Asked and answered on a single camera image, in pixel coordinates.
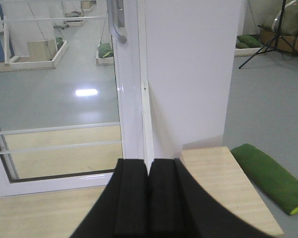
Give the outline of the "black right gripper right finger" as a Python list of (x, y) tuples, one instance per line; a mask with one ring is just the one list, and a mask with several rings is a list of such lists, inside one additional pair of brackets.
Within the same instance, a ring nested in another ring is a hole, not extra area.
[(155, 159), (149, 173), (151, 238), (268, 238), (207, 193), (179, 159)]

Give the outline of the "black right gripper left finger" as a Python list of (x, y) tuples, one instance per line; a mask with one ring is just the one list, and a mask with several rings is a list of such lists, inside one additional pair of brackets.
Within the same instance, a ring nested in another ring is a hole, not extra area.
[(148, 174), (143, 160), (119, 159), (104, 191), (73, 238), (146, 238)]

